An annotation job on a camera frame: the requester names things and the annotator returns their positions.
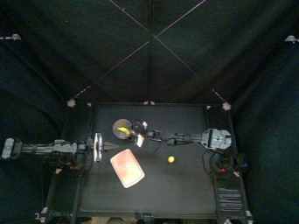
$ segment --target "yellow object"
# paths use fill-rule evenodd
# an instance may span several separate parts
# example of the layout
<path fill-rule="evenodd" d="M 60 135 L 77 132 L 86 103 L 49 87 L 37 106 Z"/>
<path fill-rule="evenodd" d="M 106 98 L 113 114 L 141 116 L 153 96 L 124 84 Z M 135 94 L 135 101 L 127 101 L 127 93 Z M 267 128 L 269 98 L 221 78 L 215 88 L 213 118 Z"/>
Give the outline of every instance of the yellow object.
<path fill-rule="evenodd" d="M 168 163 L 171 164 L 173 162 L 173 156 L 168 157 Z"/>
<path fill-rule="evenodd" d="M 129 135 L 129 130 L 124 127 L 117 128 L 118 131 L 121 131 L 127 136 Z"/>

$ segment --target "black curtain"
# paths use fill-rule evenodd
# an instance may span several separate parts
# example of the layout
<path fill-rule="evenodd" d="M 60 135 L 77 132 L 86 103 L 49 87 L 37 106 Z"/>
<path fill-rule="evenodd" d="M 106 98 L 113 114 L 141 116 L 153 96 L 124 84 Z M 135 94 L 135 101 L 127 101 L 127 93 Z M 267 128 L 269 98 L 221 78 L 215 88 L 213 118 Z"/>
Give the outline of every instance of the black curtain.
<path fill-rule="evenodd" d="M 236 102 L 239 149 L 247 153 L 247 197 L 256 223 L 299 221 L 299 45 L 283 43 Z"/>
<path fill-rule="evenodd" d="M 2 36 L 17 30 L 0 23 Z M 46 144 L 60 138 L 65 108 L 52 78 L 25 41 L 0 42 L 0 154 L 5 139 Z M 38 157 L 0 160 L 0 223 L 33 223 L 50 173 Z"/>

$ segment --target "table surface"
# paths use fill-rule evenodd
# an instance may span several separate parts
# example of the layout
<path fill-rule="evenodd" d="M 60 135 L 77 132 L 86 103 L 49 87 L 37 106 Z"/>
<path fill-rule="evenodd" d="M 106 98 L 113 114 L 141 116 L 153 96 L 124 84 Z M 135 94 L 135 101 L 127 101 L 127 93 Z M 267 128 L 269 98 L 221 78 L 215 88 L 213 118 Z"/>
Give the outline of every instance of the table surface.
<path fill-rule="evenodd" d="M 117 144 L 118 149 L 104 153 L 101 163 L 92 165 L 81 188 L 78 211 L 84 214 L 151 213 L 177 217 L 215 215 L 212 179 L 201 163 L 205 149 L 195 143 L 183 146 L 163 143 L 157 149 L 159 143 L 149 140 L 141 148 L 136 147 L 113 135 L 112 125 L 122 118 L 147 121 L 149 130 L 167 133 L 200 134 L 208 128 L 203 107 L 97 106 L 90 119 L 92 131 L 101 133 L 102 140 Z M 70 141 L 78 140 L 81 132 L 88 131 L 85 123 L 74 122 L 69 119 L 64 130 L 69 135 L 65 139 Z M 122 187 L 109 163 L 124 149 L 131 149 L 144 171 L 144 178 L 129 188 Z M 175 156 L 172 164 L 167 162 L 169 156 Z"/>

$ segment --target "black table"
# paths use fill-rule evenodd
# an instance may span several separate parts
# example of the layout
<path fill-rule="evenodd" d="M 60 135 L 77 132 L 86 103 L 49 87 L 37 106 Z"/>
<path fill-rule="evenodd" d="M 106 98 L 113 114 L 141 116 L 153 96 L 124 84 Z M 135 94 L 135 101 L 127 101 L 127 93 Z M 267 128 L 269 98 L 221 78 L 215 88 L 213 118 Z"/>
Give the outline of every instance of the black table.
<path fill-rule="evenodd" d="M 76 142 L 98 132 L 105 142 L 120 147 L 102 154 L 101 163 L 92 165 L 84 177 L 53 175 L 48 198 L 50 216 L 65 215 L 74 220 L 73 216 L 149 214 L 164 218 L 216 219 L 220 216 L 217 189 L 215 191 L 215 179 L 203 169 L 205 148 L 196 143 L 159 145 L 151 140 L 144 140 L 139 148 L 132 142 L 117 139 L 112 132 L 114 121 L 122 118 L 143 120 L 149 130 L 168 133 L 201 134 L 208 128 L 232 131 L 229 113 L 221 107 L 105 104 L 93 108 L 76 107 L 68 115 L 62 138 Z M 109 163 L 124 149 L 131 149 L 144 170 L 144 178 L 129 188 L 122 187 Z M 175 156 L 172 164 L 167 162 L 169 156 Z"/>

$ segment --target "pink plate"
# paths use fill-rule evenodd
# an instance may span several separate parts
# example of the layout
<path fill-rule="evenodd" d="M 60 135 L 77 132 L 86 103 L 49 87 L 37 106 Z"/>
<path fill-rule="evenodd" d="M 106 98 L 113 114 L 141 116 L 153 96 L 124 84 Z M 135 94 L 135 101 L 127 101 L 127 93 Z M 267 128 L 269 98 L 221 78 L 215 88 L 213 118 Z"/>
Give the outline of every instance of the pink plate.
<path fill-rule="evenodd" d="M 124 188 L 135 185 L 145 176 L 129 149 L 120 151 L 109 160 Z"/>

